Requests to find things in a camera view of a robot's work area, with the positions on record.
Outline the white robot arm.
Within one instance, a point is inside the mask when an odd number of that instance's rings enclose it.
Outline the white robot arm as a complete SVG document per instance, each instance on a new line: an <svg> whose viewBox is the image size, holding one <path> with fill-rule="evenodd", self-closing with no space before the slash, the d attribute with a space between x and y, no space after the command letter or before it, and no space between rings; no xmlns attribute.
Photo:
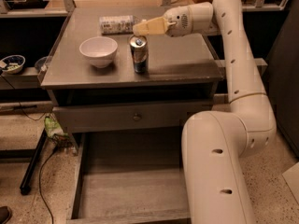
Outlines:
<svg viewBox="0 0 299 224"><path fill-rule="evenodd" d="M230 109L186 121L182 162L192 224L256 224L240 158L263 150L277 125L244 29L241 0L212 0L168 9L142 21L135 35L183 36L218 29Z"/></svg>

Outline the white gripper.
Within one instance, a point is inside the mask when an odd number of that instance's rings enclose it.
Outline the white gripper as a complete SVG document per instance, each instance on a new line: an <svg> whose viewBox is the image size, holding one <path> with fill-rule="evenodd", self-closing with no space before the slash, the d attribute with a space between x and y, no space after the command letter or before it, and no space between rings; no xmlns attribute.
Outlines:
<svg viewBox="0 0 299 224"><path fill-rule="evenodd" d="M178 37L192 32L192 13L188 6L168 9L163 17L142 20L133 26L136 36L164 35Z"/></svg>

